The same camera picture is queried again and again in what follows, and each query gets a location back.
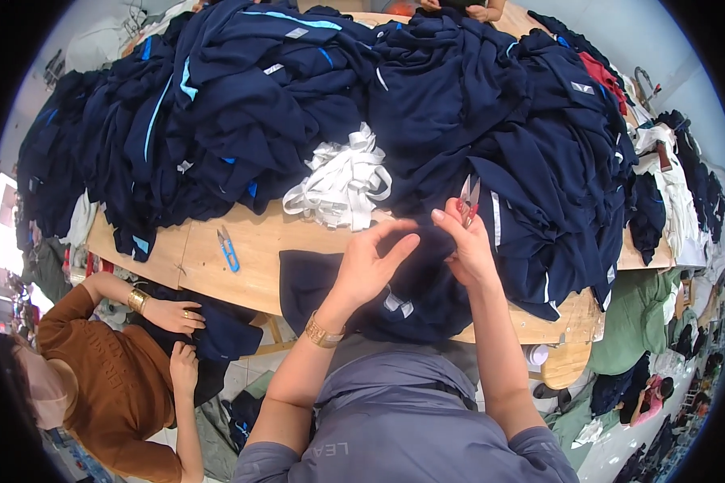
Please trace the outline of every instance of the gray short sleeve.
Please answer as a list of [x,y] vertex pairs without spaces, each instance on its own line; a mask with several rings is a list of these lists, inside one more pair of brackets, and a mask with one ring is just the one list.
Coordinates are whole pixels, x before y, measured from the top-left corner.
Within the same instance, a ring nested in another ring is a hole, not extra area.
[[231,483],[284,483],[299,461],[298,453],[283,444],[253,443],[239,454]]
[[531,464],[522,481],[579,483],[578,474],[548,428],[537,426],[523,430],[510,440],[508,446]]

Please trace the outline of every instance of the red fabric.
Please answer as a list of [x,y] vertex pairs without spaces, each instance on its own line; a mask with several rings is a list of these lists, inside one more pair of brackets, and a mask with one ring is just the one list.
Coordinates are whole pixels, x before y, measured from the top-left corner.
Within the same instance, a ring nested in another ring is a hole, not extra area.
[[605,67],[602,66],[596,59],[591,57],[589,53],[580,52],[578,55],[583,60],[588,74],[604,86],[607,91],[615,94],[615,97],[618,98],[618,109],[620,109],[620,114],[625,116],[628,113],[628,109],[626,108],[626,93],[618,87],[618,80],[615,76],[610,74]]

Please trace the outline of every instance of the pink face mask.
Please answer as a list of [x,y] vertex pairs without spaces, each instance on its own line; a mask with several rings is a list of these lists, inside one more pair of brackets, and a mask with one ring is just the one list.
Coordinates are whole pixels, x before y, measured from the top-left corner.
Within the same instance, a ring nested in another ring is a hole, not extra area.
[[43,356],[24,345],[15,353],[29,381],[29,393],[38,427],[50,430],[62,426],[67,411],[67,391],[58,372]]

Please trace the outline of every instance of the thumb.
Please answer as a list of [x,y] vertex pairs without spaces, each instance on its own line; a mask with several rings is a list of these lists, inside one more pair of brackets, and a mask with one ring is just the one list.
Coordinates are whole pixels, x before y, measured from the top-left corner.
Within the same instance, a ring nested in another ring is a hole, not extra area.
[[463,243],[470,237],[470,233],[464,229],[460,222],[454,217],[447,216],[441,209],[435,208],[432,210],[432,222],[435,223],[436,227],[442,228],[446,233],[454,237],[457,245]]
[[420,241],[421,238],[419,238],[419,235],[416,235],[415,233],[411,233],[410,235],[406,235],[401,238],[400,241],[392,247],[387,256],[381,259],[382,265],[387,268],[389,273],[394,274],[397,267],[403,263],[403,260],[408,258],[408,255],[411,255],[411,253],[419,245]]

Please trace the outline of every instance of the black waistband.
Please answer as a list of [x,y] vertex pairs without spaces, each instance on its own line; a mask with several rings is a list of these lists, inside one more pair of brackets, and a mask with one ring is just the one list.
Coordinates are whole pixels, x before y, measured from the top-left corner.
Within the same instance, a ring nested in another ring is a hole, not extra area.
[[[441,381],[435,381],[435,382],[427,382],[425,384],[409,384],[406,386],[401,387],[414,387],[416,389],[432,389],[432,390],[438,390],[442,392],[448,392],[449,394],[452,394],[453,396],[458,397],[462,400],[464,403],[464,406],[467,407],[470,411],[477,411],[478,410],[478,404],[470,399],[469,397],[466,397],[460,390],[455,388],[454,386],[449,386],[445,382]],[[348,391],[341,391],[332,398],[330,398],[327,401],[317,402],[314,407],[316,410],[320,410],[323,407],[327,406],[330,401],[333,401],[337,397],[346,396],[347,394],[351,394],[352,392],[358,391],[356,389],[348,390]]]

